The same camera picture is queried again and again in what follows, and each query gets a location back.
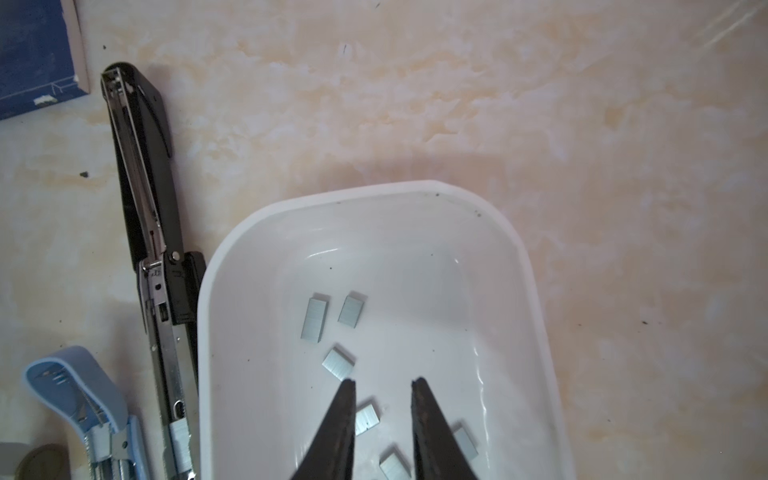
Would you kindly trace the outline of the grey white mini stapler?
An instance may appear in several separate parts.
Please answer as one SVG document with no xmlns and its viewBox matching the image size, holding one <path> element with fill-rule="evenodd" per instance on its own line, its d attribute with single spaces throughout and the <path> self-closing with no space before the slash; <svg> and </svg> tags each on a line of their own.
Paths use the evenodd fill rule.
<svg viewBox="0 0 768 480">
<path fill-rule="evenodd" d="M 32 447 L 24 443 L 1 443 L 1 478 L 70 480 L 69 452 L 59 444 Z"/>
</svg>

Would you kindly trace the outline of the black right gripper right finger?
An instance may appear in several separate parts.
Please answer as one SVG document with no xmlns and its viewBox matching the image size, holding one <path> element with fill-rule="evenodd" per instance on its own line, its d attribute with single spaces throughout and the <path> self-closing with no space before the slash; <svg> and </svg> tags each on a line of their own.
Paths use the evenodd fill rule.
<svg viewBox="0 0 768 480">
<path fill-rule="evenodd" d="M 415 478 L 477 480 L 425 378 L 411 384 Z"/>
</svg>

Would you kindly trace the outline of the black long stapler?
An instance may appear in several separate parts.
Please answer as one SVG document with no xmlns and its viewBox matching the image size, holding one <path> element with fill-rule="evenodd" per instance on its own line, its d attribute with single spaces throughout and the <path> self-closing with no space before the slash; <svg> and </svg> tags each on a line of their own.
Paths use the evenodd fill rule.
<svg viewBox="0 0 768 480">
<path fill-rule="evenodd" d="M 172 173 L 173 147 L 163 99 L 133 65 L 101 74 L 123 215 L 163 427 L 169 479 L 201 478 L 197 298 L 205 271 L 184 249 Z"/>
</svg>

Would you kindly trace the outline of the light blue mini stapler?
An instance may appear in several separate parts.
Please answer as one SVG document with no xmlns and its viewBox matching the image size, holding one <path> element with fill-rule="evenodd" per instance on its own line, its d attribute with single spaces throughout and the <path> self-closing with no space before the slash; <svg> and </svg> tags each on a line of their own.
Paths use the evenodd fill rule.
<svg viewBox="0 0 768 480">
<path fill-rule="evenodd" d="M 149 479 L 138 418 L 93 355 L 70 346 L 31 362 L 25 384 L 66 420 L 85 446 L 92 479 Z"/>
</svg>

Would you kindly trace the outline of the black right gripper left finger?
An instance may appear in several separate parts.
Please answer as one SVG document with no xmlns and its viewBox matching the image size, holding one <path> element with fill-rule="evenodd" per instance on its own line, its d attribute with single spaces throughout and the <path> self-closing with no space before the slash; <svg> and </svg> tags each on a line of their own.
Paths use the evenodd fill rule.
<svg viewBox="0 0 768 480">
<path fill-rule="evenodd" d="M 345 379 L 293 474 L 293 480 L 350 480 L 353 477 L 356 406 L 356 383 Z"/>
</svg>

